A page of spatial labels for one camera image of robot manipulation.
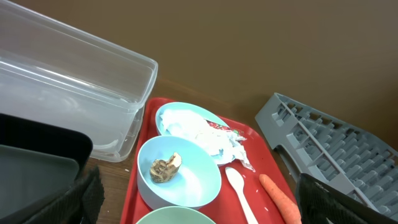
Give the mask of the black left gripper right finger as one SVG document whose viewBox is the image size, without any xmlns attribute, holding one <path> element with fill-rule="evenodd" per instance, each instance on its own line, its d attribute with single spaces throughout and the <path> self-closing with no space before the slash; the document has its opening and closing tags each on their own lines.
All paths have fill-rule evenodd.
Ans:
<svg viewBox="0 0 398 224">
<path fill-rule="evenodd" d="M 295 198 L 302 224 L 397 224 L 306 173 L 299 175 Z"/>
</svg>

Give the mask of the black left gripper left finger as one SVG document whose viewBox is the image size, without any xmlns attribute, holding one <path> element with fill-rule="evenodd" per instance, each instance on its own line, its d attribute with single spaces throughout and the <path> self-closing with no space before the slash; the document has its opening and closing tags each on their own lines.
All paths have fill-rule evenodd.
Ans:
<svg viewBox="0 0 398 224">
<path fill-rule="evenodd" d="M 1 218 L 1 223 L 95 224 L 103 202 L 104 187 L 96 166 L 67 188 Z"/>
</svg>

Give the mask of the orange carrot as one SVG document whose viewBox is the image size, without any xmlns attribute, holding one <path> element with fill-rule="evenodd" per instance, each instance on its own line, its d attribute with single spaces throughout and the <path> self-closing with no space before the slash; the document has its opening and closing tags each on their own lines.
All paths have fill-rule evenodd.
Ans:
<svg viewBox="0 0 398 224">
<path fill-rule="evenodd" d="M 265 174 L 259 175 L 259 181 L 272 201 L 276 204 L 285 223 L 302 224 L 302 217 L 298 206 L 278 188 L 275 182 Z"/>
</svg>

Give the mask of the brown food scrap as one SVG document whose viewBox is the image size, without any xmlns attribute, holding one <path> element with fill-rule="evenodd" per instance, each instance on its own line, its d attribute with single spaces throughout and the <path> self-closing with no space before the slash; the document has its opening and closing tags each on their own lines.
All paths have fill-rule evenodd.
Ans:
<svg viewBox="0 0 398 224">
<path fill-rule="evenodd" d="M 156 183 L 170 181 L 177 174 L 182 165 L 182 157 L 177 153 L 167 160 L 156 159 L 150 167 L 150 177 Z"/>
</svg>

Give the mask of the white plastic spoon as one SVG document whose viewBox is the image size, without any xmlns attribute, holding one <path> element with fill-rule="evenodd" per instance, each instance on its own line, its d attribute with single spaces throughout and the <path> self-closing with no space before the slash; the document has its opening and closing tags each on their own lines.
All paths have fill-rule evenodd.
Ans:
<svg viewBox="0 0 398 224">
<path fill-rule="evenodd" d="M 246 217 L 246 221 L 248 224 L 258 224 L 257 219 L 255 218 L 248 201 L 244 195 L 244 179 L 242 175 L 232 167 L 225 167 L 225 172 L 229 183 L 232 188 L 235 190 L 239 202 L 242 206 L 244 215 Z"/>
</svg>

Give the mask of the light green bowl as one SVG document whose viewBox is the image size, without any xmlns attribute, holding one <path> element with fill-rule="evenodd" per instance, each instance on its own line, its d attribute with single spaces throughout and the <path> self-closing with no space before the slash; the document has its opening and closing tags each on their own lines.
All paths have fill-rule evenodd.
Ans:
<svg viewBox="0 0 398 224">
<path fill-rule="evenodd" d="M 192 208 L 169 206 L 153 210 L 136 224 L 215 224 L 215 222 Z"/>
</svg>

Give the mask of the light blue bowl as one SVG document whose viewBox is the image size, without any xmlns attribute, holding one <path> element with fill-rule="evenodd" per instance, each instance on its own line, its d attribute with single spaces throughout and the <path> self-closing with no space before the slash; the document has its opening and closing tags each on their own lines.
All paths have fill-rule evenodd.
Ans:
<svg viewBox="0 0 398 224">
<path fill-rule="evenodd" d="M 178 153 L 182 164 L 176 175 L 163 183 L 150 176 L 155 160 L 167 161 Z M 156 136 L 146 141 L 137 155 L 137 186 L 152 209 L 177 205 L 198 210 L 212 202 L 221 190 L 221 174 L 213 159 L 200 146 L 176 136 Z"/>
</svg>

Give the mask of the white tissue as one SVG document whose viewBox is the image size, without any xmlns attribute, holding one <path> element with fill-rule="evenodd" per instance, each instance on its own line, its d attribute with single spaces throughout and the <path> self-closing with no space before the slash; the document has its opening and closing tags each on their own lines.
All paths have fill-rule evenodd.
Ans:
<svg viewBox="0 0 398 224">
<path fill-rule="evenodd" d="M 243 146 L 246 140 L 243 135 L 212 128 L 207 119 L 192 110 L 166 109 L 159 118 L 161 131 L 199 145 L 216 165 L 223 166 L 239 160 L 243 167 L 256 171 Z"/>
</svg>

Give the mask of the red snack wrapper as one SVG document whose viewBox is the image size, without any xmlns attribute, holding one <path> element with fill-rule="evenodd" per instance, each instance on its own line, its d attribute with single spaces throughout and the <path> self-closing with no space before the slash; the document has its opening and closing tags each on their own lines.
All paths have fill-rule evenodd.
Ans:
<svg viewBox="0 0 398 224">
<path fill-rule="evenodd" d="M 219 129 L 219 130 L 223 130 L 223 131 L 234 132 L 234 133 L 236 133 L 237 135 L 242 135 L 242 134 L 243 134 L 242 131 L 240 131 L 240 130 L 238 130 L 238 129 L 232 129 L 232 128 L 230 128 L 229 126 L 224 126 L 224 125 L 221 125 L 221 124 L 218 124 L 218 123 L 214 123 L 214 122 L 209 121 L 209 120 L 207 120 L 206 122 L 207 122 L 212 128 L 215 128 L 215 129 Z"/>
</svg>

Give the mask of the light blue plate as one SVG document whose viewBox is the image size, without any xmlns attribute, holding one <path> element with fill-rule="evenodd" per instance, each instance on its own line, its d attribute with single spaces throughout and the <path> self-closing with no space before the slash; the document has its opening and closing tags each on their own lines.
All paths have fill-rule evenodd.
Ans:
<svg viewBox="0 0 398 224">
<path fill-rule="evenodd" d="M 208 111 L 200 106 L 193 105 L 190 103 L 183 103 L 183 102 L 172 102 L 172 103 L 167 103 L 163 106 L 161 106 L 157 112 L 155 113 L 155 125 L 157 129 L 157 133 L 161 136 L 171 136 L 169 134 L 165 134 L 163 131 L 160 130 L 160 118 L 159 115 L 161 112 L 165 111 L 166 109 L 171 109 L 171 110 L 192 110 L 196 113 L 198 113 L 200 116 L 204 117 L 205 119 L 212 121 L 214 123 L 218 123 L 224 126 L 228 126 L 219 116 L 215 115 L 211 111 Z"/>
</svg>

